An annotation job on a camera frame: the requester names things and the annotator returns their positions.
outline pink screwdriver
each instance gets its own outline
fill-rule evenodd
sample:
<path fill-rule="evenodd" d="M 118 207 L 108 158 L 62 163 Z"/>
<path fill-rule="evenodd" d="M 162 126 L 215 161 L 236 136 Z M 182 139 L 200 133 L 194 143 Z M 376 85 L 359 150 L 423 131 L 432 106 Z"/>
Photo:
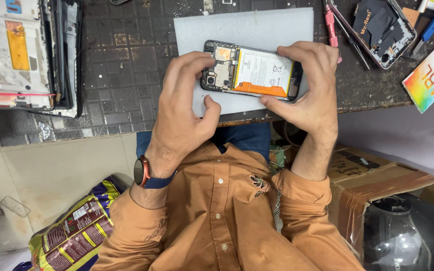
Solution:
<path fill-rule="evenodd" d="M 329 45 L 332 47 L 338 46 L 338 37 L 334 31 L 334 15 L 333 11 L 329 7 L 328 0 L 324 0 L 324 18 L 329 32 Z M 342 62 L 341 52 L 339 53 L 338 63 Z"/>

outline dark tiled surface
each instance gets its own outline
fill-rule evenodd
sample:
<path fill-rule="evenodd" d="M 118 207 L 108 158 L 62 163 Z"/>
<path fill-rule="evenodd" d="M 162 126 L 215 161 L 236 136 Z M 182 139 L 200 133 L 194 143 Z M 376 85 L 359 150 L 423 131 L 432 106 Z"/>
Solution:
<path fill-rule="evenodd" d="M 180 9 L 179 3 L 187 3 Z M 314 40 L 327 43 L 322 15 L 322 1 L 311 0 L 237 0 L 236 6 L 214 0 L 213 13 L 250 10 L 314 8 Z M 358 0 L 335 0 L 342 11 L 351 11 Z M 416 9 L 419 2 L 398 0 L 402 7 Z M 108 0 L 83 0 L 81 37 L 82 115 L 69 120 L 0 110 L 0 147 L 83 137 L 82 129 L 92 129 L 93 136 L 151 130 L 157 113 L 162 77 L 172 59 L 178 56 L 174 13 L 202 15 L 202 0 L 131 0 L 113 5 Z M 387 71 L 377 68 L 365 72 L 353 48 L 337 32 L 343 63 L 337 70 L 338 107 L 340 111 L 386 107 L 409 102 L 401 80 L 419 61 L 406 59 Z M 434 35 L 428 52 L 433 49 Z M 268 110 L 223 115 L 221 122 L 272 120 Z"/>

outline white foam sheet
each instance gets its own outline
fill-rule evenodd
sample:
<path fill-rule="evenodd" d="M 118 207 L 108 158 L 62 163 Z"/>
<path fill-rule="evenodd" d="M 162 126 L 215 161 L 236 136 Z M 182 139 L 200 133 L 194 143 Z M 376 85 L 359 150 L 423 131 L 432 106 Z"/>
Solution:
<path fill-rule="evenodd" d="M 179 55 L 192 51 L 202 52 L 207 40 L 276 51 L 279 45 L 288 46 L 299 40 L 312 41 L 313 22 L 312 8 L 251 11 L 174 19 Z M 203 90 L 200 82 L 196 81 L 193 110 L 199 117 L 205 113 L 203 97 L 207 94 L 210 94 L 214 101 L 220 104 L 221 115 L 265 108 L 257 97 Z"/>

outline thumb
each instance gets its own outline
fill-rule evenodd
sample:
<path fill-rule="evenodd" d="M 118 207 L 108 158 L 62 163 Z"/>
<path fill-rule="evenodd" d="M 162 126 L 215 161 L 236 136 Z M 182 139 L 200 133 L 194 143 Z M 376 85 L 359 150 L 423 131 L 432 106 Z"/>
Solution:
<path fill-rule="evenodd" d="M 205 105 L 205 114 L 202 121 L 199 123 L 202 132 L 205 133 L 208 138 L 214 135 L 217 124 L 219 123 L 220 117 L 220 104 L 215 102 L 210 95 L 206 95 L 203 99 L 203 104 Z"/>
<path fill-rule="evenodd" d="M 292 114 L 292 106 L 285 102 L 278 100 L 275 97 L 269 95 L 263 95 L 260 98 L 260 103 L 262 103 L 267 109 L 276 113 L 277 115 L 287 119 L 289 114 Z"/>

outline brown shirt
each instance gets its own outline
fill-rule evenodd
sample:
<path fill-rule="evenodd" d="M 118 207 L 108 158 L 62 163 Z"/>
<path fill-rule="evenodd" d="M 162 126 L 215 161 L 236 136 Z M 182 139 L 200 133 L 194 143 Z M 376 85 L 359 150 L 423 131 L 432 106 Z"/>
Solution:
<path fill-rule="evenodd" d="M 110 208 L 113 233 L 92 271 L 363 270 L 325 206 L 329 178 L 288 170 L 271 176 L 262 155 L 209 141 L 190 153 L 169 185 L 166 207 L 148 210 L 129 191 Z M 271 202 L 282 193 L 282 234 Z"/>

